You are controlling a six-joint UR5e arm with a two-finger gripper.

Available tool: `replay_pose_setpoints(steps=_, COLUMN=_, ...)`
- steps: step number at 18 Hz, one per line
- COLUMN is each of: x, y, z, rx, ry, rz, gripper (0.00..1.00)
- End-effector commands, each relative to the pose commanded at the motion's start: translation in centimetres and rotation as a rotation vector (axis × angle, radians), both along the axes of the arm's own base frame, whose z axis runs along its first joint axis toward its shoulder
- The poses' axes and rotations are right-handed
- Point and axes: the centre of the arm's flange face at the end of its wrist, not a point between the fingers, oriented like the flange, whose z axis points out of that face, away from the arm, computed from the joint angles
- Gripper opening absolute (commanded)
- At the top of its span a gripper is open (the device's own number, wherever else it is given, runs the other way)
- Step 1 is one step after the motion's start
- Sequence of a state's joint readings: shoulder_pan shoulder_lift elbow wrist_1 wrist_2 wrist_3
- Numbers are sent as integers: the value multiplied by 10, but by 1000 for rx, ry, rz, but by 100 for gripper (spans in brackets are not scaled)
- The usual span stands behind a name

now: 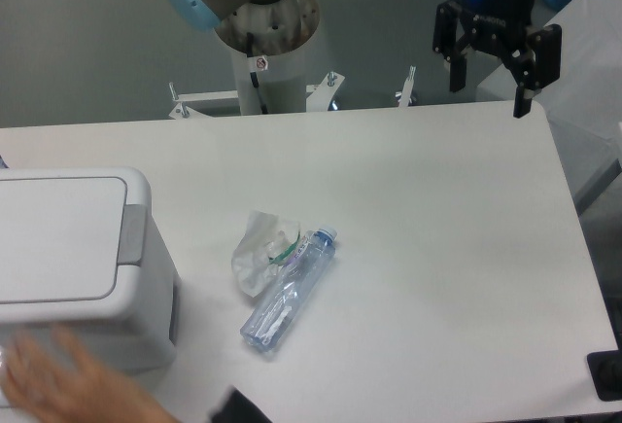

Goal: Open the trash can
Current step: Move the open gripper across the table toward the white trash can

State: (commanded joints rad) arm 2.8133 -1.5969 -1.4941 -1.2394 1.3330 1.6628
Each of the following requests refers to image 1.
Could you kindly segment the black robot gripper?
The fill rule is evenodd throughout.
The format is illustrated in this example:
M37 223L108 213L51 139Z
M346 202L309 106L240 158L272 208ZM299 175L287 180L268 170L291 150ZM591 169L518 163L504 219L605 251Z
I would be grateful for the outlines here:
M516 82L513 117L530 111L533 98L561 75L563 30L550 24L529 29L535 0L447 0L435 12L432 50L449 68L449 90L466 86L466 48L502 58ZM458 39L459 21L465 34Z

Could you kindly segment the black sleeve forearm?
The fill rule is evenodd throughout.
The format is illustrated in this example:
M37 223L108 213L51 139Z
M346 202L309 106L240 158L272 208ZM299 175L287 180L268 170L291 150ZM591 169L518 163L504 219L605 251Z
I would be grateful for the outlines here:
M237 388L230 388L220 406L209 413L211 423L271 423L271 419Z

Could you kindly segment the blurred human hand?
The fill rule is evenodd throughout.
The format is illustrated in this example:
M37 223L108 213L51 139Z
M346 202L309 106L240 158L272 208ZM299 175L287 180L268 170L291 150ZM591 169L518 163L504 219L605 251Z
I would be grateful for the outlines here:
M67 328L52 337L65 366L21 332L3 351L1 390L9 404L38 422L175 422L135 380L92 356Z

